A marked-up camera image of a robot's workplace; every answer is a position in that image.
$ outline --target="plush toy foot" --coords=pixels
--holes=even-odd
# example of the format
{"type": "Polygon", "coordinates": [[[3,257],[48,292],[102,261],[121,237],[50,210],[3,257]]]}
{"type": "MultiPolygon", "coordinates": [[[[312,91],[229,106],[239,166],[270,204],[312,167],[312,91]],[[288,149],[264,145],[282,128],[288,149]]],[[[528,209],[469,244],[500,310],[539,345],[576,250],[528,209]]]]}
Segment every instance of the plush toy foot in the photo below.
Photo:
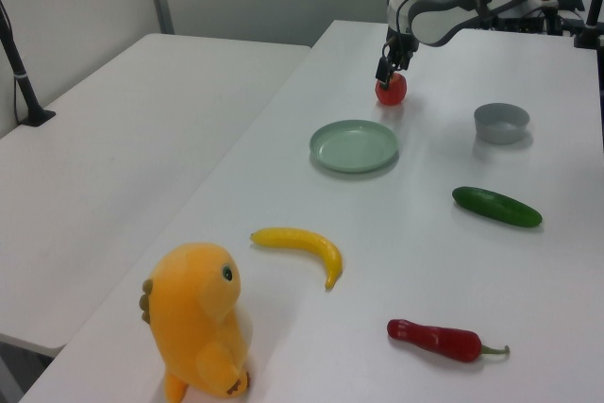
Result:
{"type": "Polygon", "coordinates": [[[233,384],[233,387],[231,387],[228,391],[226,391],[226,394],[228,396],[241,395],[245,391],[247,391],[247,389],[249,389],[249,383],[250,383],[249,373],[247,373],[247,370],[245,370],[245,368],[243,368],[242,372],[239,374],[239,379],[237,379],[237,382],[235,384],[233,384]]]}
{"type": "Polygon", "coordinates": [[[181,381],[166,370],[163,388],[168,403],[180,403],[185,397],[187,387],[189,387],[189,384],[184,381],[181,381]]]}

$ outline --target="gray bowl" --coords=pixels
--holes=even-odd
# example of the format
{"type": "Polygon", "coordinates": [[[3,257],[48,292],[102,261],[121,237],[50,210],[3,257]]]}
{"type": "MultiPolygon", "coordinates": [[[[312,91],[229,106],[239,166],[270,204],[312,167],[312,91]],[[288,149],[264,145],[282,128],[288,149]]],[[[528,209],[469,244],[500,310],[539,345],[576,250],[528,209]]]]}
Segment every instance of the gray bowl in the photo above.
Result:
{"type": "Polygon", "coordinates": [[[474,112],[476,134],[485,142],[504,145],[525,137],[529,114],[518,106],[504,103],[485,104],[474,112]]]}

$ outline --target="stuffed animal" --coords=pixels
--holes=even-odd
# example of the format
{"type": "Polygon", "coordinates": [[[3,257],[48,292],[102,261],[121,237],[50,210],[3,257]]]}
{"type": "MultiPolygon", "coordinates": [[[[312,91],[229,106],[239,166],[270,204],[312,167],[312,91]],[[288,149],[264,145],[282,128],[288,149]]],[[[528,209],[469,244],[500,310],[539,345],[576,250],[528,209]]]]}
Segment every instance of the stuffed animal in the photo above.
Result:
{"type": "Polygon", "coordinates": [[[223,247],[177,247],[156,265],[143,291],[143,320],[166,366],[168,402],[180,403],[189,385],[225,398],[247,390],[247,344],[234,312],[239,270],[223,247]]]}

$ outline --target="pepper stem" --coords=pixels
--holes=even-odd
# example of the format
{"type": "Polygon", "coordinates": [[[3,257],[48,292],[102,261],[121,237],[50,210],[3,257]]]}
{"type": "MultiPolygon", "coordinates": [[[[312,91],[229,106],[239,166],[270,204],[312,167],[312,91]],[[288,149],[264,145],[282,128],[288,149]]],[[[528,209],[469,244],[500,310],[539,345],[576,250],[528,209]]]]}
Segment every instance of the pepper stem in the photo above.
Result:
{"type": "Polygon", "coordinates": [[[503,349],[492,349],[483,344],[480,347],[480,354],[510,354],[510,347],[505,345],[503,349]]]}

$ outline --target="plush toy eye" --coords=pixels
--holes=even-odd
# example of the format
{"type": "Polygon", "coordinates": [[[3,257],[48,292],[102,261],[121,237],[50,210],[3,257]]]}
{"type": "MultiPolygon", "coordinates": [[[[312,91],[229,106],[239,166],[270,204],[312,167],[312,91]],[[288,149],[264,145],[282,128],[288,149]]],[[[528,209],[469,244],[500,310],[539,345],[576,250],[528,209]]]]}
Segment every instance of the plush toy eye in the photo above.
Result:
{"type": "Polygon", "coordinates": [[[233,279],[233,272],[230,270],[228,265],[223,268],[223,277],[228,281],[233,279]]]}

